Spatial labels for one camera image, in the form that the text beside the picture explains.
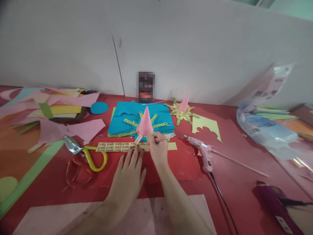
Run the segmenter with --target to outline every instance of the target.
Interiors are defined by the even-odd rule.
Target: black cable
[[[225,200],[224,200],[224,198],[223,198],[223,195],[222,195],[222,193],[221,193],[219,187],[217,186],[217,183],[216,183],[216,181],[215,181],[214,175],[213,175],[212,172],[210,172],[209,174],[210,174],[210,176],[212,177],[212,179],[213,179],[213,181],[214,181],[214,184],[215,184],[215,186],[216,186],[216,188],[217,188],[219,194],[221,195],[221,197],[222,197],[222,199],[223,199],[223,202],[224,202],[224,204],[225,204],[225,206],[226,206],[226,209],[227,209],[227,211],[228,211],[228,214],[229,214],[229,216],[231,217],[232,224],[234,225],[236,234],[239,235],[239,233],[238,233],[238,231],[237,231],[237,228],[236,228],[236,225],[235,225],[235,222],[234,222],[234,220],[233,220],[233,218],[232,218],[232,216],[231,216],[231,212],[229,211],[228,206],[227,206],[227,204],[226,204],[226,202],[225,202]]]

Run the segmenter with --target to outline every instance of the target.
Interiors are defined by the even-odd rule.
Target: scissors
[[[94,165],[94,163],[90,157],[89,150],[96,150],[97,147],[85,146],[85,147],[81,148],[75,139],[73,139],[72,137],[67,136],[67,135],[64,136],[64,143],[65,143],[66,147],[74,154],[73,158],[68,162],[68,166],[67,166],[67,170],[66,170],[66,182],[73,189],[82,188],[85,184],[87,184],[92,179],[94,172],[102,171],[103,168],[106,166],[107,161],[108,161],[107,153],[102,152],[103,164],[100,168],[96,168],[96,166]],[[77,155],[78,153],[80,153],[82,156],[86,157],[89,165],[87,165],[84,161],[82,161],[78,157],[78,155]],[[89,179],[85,183],[78,183],[75,181],[75,178],[78,175],[78,172],[77,172],[76,176],[74,177],[74,179],[71,179],[70,176],[71,176],[71,172],[72,172],[73,163],[79,165],[82,169],[84,169],[86,172],[89,173]]]

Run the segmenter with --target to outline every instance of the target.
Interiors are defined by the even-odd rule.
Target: pink paper cone
[[[143,135],[143,136],[149,136],[153,131],[148,106],[146,107],[146,110],[144,111],[143,117],[141,119],[141,122],[137,130],[138,130],[138,134]]]
[[[189,95],[190,92],[188,92],[188,95],[183,99],[183,101],[179,105],[179,109],[183,112],[187,111],[188,101],[189,101]]]

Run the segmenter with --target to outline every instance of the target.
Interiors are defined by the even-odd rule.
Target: pink glue gun
[[[202,170],[210,173],[212,172],[212,164],[209,157],[209,151],[211,151],[211,146],[206,145],[204,142],[197,140],[193,137],[189,137],[186,135],[183,135],[183,137],[192,145],[198,147],[200,149],[201,155],[202,155],[202,161],[203,161],[203,167]]]

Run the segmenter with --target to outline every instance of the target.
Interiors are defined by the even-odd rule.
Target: blue paper
[[[160,131],[161,133],[173,133],[175,126],[173,124],[168,107],[166,107],[164,104],[149,104],[148,108],[150,118],[152,118],[155,114],[158,114],[152,125],[161,124],[164,122],[167,122],[168,124],[168,126],[155,128],[154,131]],[[126,118],[130,121],[134,121],[136,124],[140,124],[141,119],[139,112],[141,111],[144,113],[145,109],[146,105],[141,105],[135,101],[118,102],[110,127],[108,129],[108,133],[122,134],[134,131],[136,127],[124,122],[124,119]]]
[[[38,91],[38,90],[45,90],[45,89],[43,87],[24,88],[20,91],[20,93],[14,99],[12,99],[11,101],[9,101],[5,105],[3,105],[2,108],[18,104],[19,103],[18,101],[25,99],[30,94],[32,94],[34,91]]]
[[[102,114],[108,110],[109,106],[104,102],[96,102],[90,107],[93,114]]]

